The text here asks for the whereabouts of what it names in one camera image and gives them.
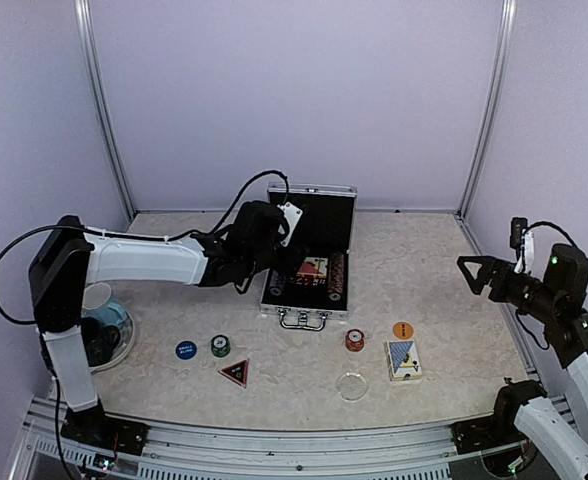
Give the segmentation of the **aluminium poker case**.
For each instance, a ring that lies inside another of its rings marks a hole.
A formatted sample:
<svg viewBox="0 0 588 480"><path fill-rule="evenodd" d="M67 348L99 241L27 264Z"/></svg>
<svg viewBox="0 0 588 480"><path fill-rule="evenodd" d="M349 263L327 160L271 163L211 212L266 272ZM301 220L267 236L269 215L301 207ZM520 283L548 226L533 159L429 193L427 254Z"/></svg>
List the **aluminium poker case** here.
<svg viewBox="0 0 588 480"><path fill-rule="evenodd" d="M263 314L279 317L285 329L319 332L327 321L348 316L349 254L351 248L357 189L352 186L272 183L267 189L273 204L291 202L303 215L288 245L306 246L307 257L326 257L326 279L304 279L285 275L287 286L280 298L268 294L273 269L268 271L260 299ZM344 294L340 301L328 298L330 258L342 253L345 258Z"/></svg>

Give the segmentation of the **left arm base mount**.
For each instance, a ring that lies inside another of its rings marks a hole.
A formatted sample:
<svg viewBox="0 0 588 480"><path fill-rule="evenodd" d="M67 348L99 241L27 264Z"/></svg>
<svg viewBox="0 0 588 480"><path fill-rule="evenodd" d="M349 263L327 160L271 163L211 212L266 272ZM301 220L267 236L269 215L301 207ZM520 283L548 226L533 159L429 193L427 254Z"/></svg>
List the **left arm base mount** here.
<svg viewBox="0 0 588 480"><path fill-rule="evenodd" d="M65 439L135 456L142 455L148 431L145 423L107 415L101 401L85 410L69 409L61 427Z"/></svg>

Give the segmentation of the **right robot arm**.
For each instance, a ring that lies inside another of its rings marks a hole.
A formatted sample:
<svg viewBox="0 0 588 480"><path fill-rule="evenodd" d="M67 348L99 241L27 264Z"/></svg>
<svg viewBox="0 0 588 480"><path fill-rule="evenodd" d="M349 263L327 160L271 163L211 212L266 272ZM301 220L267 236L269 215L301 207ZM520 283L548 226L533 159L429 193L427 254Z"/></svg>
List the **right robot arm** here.
<svg viewBox="0 0 588 480"><path fill-rule="evenodd" d="M473 294L490 289L489 299L514 306L544 326L544 337L578 389L588 413L588 311L583 303L588 258L568 244L552 247L543 279L491 256L457 260ZM458 453L485 450L528 439L561 479L588 479L588 443L558 414L534 380L509 382L496 397L491 415L452 427Z"/></svg>

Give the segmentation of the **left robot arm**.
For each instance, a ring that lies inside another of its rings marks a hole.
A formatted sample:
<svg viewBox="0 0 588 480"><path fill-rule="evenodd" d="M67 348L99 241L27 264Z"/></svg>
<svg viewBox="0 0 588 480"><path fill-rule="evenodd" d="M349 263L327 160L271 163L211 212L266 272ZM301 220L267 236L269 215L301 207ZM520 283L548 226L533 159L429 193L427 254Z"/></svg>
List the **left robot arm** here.
<svg viewBox="0 0 588 480"><path fill-rule="evenodd" d="M33 317L76 430L95 445L114 434L93 385L81 339L87 285L160 281L247 291L254 276L287 269L288 244L303 216L291 202L244 203L232 224L211 233L132 235L90 229L74 215L43 227L48 237L28 269Z"/></svg>

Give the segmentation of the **blue playing card deck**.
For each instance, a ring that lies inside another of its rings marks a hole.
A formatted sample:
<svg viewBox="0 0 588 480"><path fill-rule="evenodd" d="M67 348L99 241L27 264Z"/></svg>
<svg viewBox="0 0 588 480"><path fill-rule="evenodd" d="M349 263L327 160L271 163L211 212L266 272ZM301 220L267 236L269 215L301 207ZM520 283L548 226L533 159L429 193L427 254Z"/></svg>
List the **blue playing card deck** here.
<svg viewBox="0 0 588 480"><path fill-rule="evenodd" d="M414 381L423 377L416 342L414 340L388 341L385 343L389 380Z"/></svg>

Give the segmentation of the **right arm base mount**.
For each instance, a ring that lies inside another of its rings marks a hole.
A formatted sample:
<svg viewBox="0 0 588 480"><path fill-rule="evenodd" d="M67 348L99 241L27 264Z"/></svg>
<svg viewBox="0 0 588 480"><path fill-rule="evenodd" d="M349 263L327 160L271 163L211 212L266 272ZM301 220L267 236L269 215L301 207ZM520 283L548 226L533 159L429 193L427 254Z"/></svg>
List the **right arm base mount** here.
<svg viewBox="0 0 588 480"><path fill-rule="evenodd" d="M463 455L523 440L525 436L514 426L516 414L521 406L538 397L547 397L540 383L508 382L499 389L491 414L451 426L457 453Z"/></svg>

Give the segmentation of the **red playing card deck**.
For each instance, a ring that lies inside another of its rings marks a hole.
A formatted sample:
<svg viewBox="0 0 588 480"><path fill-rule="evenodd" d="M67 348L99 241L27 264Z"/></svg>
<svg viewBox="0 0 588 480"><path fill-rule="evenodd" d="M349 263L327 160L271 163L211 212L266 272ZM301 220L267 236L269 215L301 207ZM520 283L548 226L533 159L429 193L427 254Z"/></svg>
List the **red playing card deck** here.
<svg viewBox="0 0 588 480"><path fill-rule="evenodd" d="M297 276L304 279L326 279L328 273L326 257L306 257L300 266Z"/></svg>

